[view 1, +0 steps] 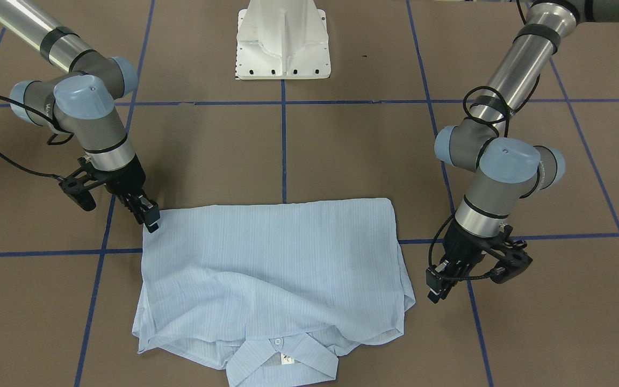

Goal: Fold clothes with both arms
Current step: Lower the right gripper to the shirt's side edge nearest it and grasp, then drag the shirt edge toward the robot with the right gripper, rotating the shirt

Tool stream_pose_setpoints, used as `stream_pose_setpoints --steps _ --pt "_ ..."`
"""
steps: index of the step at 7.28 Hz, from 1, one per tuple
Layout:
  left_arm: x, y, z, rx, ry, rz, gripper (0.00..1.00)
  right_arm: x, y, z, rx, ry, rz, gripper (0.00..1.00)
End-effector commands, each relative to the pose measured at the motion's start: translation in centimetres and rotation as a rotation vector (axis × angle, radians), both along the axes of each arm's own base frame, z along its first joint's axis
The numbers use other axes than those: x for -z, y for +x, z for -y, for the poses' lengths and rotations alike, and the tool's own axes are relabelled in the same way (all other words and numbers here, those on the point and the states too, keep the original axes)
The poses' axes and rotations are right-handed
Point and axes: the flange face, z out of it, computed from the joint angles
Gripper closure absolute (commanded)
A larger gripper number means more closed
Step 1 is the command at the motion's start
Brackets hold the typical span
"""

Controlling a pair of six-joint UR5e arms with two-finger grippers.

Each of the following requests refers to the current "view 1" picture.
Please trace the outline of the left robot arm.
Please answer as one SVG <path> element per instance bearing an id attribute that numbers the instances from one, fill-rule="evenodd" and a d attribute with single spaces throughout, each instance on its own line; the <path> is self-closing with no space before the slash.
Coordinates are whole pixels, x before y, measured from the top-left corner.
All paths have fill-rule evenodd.
<path id="1" fill-rule="evenodd" d="M 428 299 L 446 299 L 463 281 L 496 284 L 522 274 L 532 262 L 527 243 L 514 240 L 508 218 L 521 199 L 552 187 L 566 170 L 560 151 L 509 135 L 511 119 L 535 92 L 541 72 L 578 25 L 619 24 L 619 1 L 534 1 L 520 12 L 523 26 L 486 85 L 463 101 L 459 125 L 438 133 L 434 150 L 447 165 L 474 174 L 455 212 L 436 236 L 440 262 L 428 260 Z"/>

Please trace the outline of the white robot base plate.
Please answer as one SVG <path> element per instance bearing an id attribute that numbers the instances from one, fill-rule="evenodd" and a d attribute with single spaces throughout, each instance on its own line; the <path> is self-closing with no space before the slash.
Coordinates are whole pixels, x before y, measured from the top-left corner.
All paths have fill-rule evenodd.
<path id="1" fill-rule="evenodd" d="M 238 80 L 329 78 L 327 15 L 314 1 L 251 1 L 237 15 Z"/>

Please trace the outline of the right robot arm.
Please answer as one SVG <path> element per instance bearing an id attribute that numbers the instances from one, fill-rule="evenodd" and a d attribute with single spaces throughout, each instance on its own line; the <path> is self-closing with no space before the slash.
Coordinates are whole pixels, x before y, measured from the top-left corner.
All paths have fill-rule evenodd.
<path id="1" fill-rule="evenodd" d="M 156 231 L 160 209 L 144 191 L 146 174 L 115 104 L 136 90 L 136 69 L 123 57 L 101 55 L 33 2 L 0 1 L 0 23 L 64 71 L 46 82 L 19 82 L 6 98 L 17 117 L 52 131 L 49 145 L 66 135 L 83 147 L 76 171 L 47 178 L 84 211 L 96 207 L 91 191 L 104 186 L 138 224 Z"/>

